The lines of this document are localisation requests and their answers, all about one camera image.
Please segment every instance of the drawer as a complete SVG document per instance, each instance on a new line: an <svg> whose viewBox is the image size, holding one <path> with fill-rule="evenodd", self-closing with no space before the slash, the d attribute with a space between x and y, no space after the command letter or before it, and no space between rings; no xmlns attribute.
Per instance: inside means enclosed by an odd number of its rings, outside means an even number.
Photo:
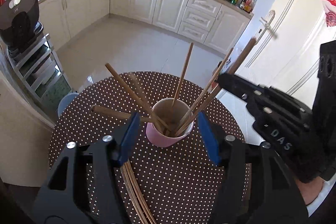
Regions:
<svg viewBox="0 0 336 224"><path fill-rule="evenodd" d="M215 18L194 8L187 7L182 21L190 23L196 27L200 27L203 30L210 31L213 23L215 22Z"/></svg>
<svg viewBox="0 0 336 224"><path fill-rule="evenodd" d="M217 17L222 5L214 0L189 0L188 7L204 12L212 17Z"/></svg>
<svg viewBox="0 0 336 224"><path fill-rule="evenodd" d="M181 22L180 28L178 30L178 34L181 34L185 37L189 37L197 42L204 43L205 39L208 36L207 31L195 27L187 22Z"/></svg>

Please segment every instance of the polka dot tablecloth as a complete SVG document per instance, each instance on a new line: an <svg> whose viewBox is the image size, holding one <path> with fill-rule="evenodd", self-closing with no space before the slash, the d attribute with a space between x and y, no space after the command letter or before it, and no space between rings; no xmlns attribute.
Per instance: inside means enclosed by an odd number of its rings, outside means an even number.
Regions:
<svg viewBox="0 0 336 224"><path fill-rule="evenodd" d="M178 77L157 72L134 74L150 105L153 106L163 98L174 97ZM121 77L132 87L127 74L121 74ZM184 80L179 99L191 106L201 91L199 86ZM113 135L115 127L126 123L125 120L91 113L90 107L95 104L127 113L138 111L148 116L113 77L89 86L72 101L54 128L49 147L50 166L66 143L74 141L78 145L85 145L96 142L104 135ZM211 121L222 125L227 134L244 141L235 119L217 99L210 103L206 113ZM146 123L140 125L130 162L157 224L206 223L225 171L209 160L197 123L186 138L168 148L152 145L146 138L146 126ZM98 215L99 201L95 198L92 166L88 165L87 171L90 207L92 213ZM247 165L243 197L246 194L248 173ZM115 169L115 175L131 222L141 223L120 169Z"/></svg>

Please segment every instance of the blue chair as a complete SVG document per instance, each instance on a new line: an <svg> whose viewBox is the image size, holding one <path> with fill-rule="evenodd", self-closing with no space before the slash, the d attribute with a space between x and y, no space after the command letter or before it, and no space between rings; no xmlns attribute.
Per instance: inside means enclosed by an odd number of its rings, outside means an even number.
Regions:
<svg viewBox="0 0 336 224"><path fill-rule="evenodd" d="M57 109L58 117L61 116L62 112L67 108L67 106L72 102L72 100L75 99L78 95L79 93L77 92L71 92L62 98L62 100L58 104L58 109Z"/></svg>

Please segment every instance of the wooden chopstick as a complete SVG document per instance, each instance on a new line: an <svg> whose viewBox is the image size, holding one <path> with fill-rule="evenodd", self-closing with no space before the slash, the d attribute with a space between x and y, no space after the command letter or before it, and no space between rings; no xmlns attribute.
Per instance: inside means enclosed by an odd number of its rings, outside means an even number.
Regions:
<svg viewBox="0 0 336 224"><path fill-rule="evenodd" d="M127 169L126 167L123 165L121 168L120 168L120 171L121 171L121 174L123 176L123 179L124 179L124 182L125 182L125 186L126 186L126 189L127 189L127 192L129 194L129 197L131 198L131 201L133 203L133 206L136 210L136 213L138 214L138 217L140 218L141 222L143 224L148 224L147 222L147 219L146 217L144 216L141 208L140 208L140 205L139 205L139 202L135 196L135 193L133 191L133 188L132 188L132 185L131 185L131 182L129 180L129 177L128 177L128 174L127 174Z"/></svg>
<svg viewBox="0 0 336 224"><path fill-rule="evenodd" d="M145 108L145 110L150 114L150 112L152 111L151 108L146 108L143 104L143 102L141 101L141 99L134 93L134 91L125 83L125 81L120 77L120 75L112 68L112 66L107 63L105 64L105 67L109 70L109 72L113 75L113 77L115 79L117 79L117 81L120 83L120 85L123 86L123 88L129 93L129 95L142 107ZM157 120L159 120L160 123L163 124L163 126L167 129L169 129L169 126L158 116Z"/></svg>
<svg viewBox="0 0 336 224"><path fill-rule="evenodd" d="M220 66L217 68L217 70L215 71L214 75L212 76L212 78L210 79L209 83L206 85L206 87L204 88L204 90L201 92L201 94L197 97L197 99L195 100L195 102L193 103L193 105L189 108L189 110L186 112L186 114L183 116L183 118L181 119L181 121L179 122L178 126L174 129L174 131L177 131L178 128L180 128L188 119L188 117L190 116L190 114L194 111L195 107L199 104L199 102L202 100L203 96L207 93L209 87L211 86L211 84L214 82L214 80L217 79L218 75L221 73L221 70L223 68L223 66L225 65L226 61L228 60L231 52L233 51L233 48L231 48L231 50L229 51L229 53L226 55L226 57L222 60L222 63L220 64Z"/></svg>
<svg viewBox="0 0 336 224"><path fill-rule="evenodd" d="M161 128L161 125L158 122L158 116L153 112L151 106L149 105L147 98L145 97L145 94L142 91L142 88L140 87L140 84L138 83L137 79L135 78L134 74L129 73L128 74L129 77L131 78L132 82L135 85L135 88L138 91L138 95L140 96L142 103L143 103L143 107L147 110L147 112L149 113L149 115L151 116L151 118L154 120L154 125L157 128L157 130L163 134L163 130Z"/></svg>
<svg viewBox="0 0 336 224"><path fill-rule="evenodd" d="M129 160L125 163L124 165L127 169L127 173L128 173L128 176L131 180L131 184L134 188L134 191L135 191L135 194L137 195L137 198L138 200L140 201L140 205L142 206L142 210L145 212L147 218L149 219L149 221L151 222L151 224L156 224L156 221L145 201L145 198L143 197L142 195L142 192L140 190L140 187L137 183L137 179L135 178L135 175L134 175L134 172L132 170L132 166L131 166L131 163L129 162Z"/></svg>
<svg viewBox="0 0 336 224"><path fill-rule="evenodd" d="M180 81L177 85L177 89L176 89L176 92L175 92L175 96L174 96L174 100L173 100L173 103L171 105L171 108L174 107L174 104L175 104L176 100L179 98L182 83L183 83L184 76L185 76L185 72L187 71L187 67L188 67L188 64L189 64L191 51L193 50L193 46L194 46L194 43L190 43L189 50L188 50L187 56L186 56L185 61L184 61L184 66L183 66L183 69L182 69Z"/></svg>
<svg viewBox="0 0 336 224"><path fill-rule="evenodd" d="M256 44L256 39L253 37L250 39L248 44L245 46L241 54L238 56L237 60L233 63L233 65L228 69L229 74L234 74L239 66L243 63L243 61L246 59L248 54L251 52L252 48ZM203 104L200 105L200 107L194 112L194 114L182 125L182 127L179 128L179 130L175 133L175 137L178 137L182 134L182 132L188 127L188 125L195 120L198 113L203 111L210 103L211 101L217 96L217 94L222 90L222 88L217 84L215 89L210 93L209 97L205 99Z"/></svg>
<svg viewBox="0 0 336 224"><path fill-rule="evenodd" d="M94 113L101 114L101 115L112 116L118 119L128 120L131 117L131 114L129 113L120 112L120 111L116 111L110 108L106 108L103 106L97 106L97 105L91 106L91 111ZM153 122L153 119L149 117L140 116L140 121L141 122Z"/></svg>

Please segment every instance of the pink cup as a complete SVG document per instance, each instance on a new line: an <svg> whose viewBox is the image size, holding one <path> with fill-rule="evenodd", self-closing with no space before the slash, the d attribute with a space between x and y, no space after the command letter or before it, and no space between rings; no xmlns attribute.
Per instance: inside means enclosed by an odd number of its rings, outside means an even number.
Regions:
<svg viewBox="0 0 336 224"><path fill-rule="evenodd" d="M157 102L152 108L154 113L157 114L163 120L165 120L164 116L167 113L167 111L170 109L171 104L173 103L173 100L174 98L166 98L166 99L162 99L159 102ZM177 100L175 102L174 109L172 112L173 120L180 121L188 110L189 110L189 106L185 102L181 100ZM162 135L159 131L157 131L153 123L149 122L147 123L146 135L147 135L148 140L153 145L164 148L164 147L169 147L173 145L174 143L178 142L179 140L182 140L183 138L185 138L191 132L193 127L194 127L194 121L192 121L192 123L187 127L187 129L184 130L182 136L177 137L177 138L172 138L172 137L167 137L167 136Z"/></svg>

